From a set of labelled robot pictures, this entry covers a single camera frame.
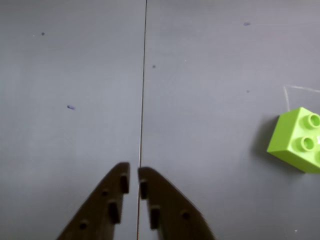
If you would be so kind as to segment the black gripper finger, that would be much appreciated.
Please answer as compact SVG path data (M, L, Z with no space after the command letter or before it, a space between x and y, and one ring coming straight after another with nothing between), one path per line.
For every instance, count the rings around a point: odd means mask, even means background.
M116 164L98 183L57 237L59 240L112 240L121 223L123 197L130 189L130 164Z
M151 167L138 169L140 198L160 240L215 240L203 215L169 180Z

